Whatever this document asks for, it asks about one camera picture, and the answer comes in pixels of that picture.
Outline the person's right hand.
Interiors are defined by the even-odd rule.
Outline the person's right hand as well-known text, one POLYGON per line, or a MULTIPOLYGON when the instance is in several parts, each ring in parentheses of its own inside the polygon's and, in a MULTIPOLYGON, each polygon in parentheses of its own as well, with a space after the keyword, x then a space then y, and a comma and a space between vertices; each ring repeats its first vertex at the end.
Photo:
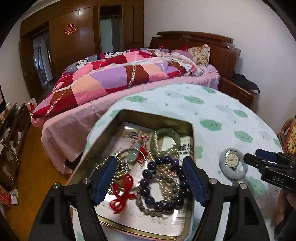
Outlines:
POLYGON ((281 189, 278 196, 277 210, 275 215, 275 221, 277 225, 283 221, 285 217, 285 210, 287 209, 288 205, 292 206, 293 208, 296 207, 296 194, 281 189))

